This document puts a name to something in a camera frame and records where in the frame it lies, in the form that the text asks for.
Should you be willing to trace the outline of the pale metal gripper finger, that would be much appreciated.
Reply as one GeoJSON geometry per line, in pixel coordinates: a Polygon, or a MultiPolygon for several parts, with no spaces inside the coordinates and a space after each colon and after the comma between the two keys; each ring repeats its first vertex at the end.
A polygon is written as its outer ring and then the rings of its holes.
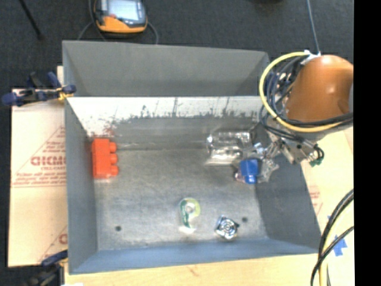
{"type": "Polygon", "coordinates": [[[253,152],[257,155],[273,155],[276,153],[276,144],[270,143],[268,146],[264,146],[258,142],[253,145],[253,152]]]}
{"type": "Polygon", "coordinates": [[[266,155],[266,170],[268,172],[274,172],[275,170],[277,170],[279,168],[279,165],[274,160],[275,156],[277,156],[277,154],[275,154],[275,155],[267,154],[266,155]]]}

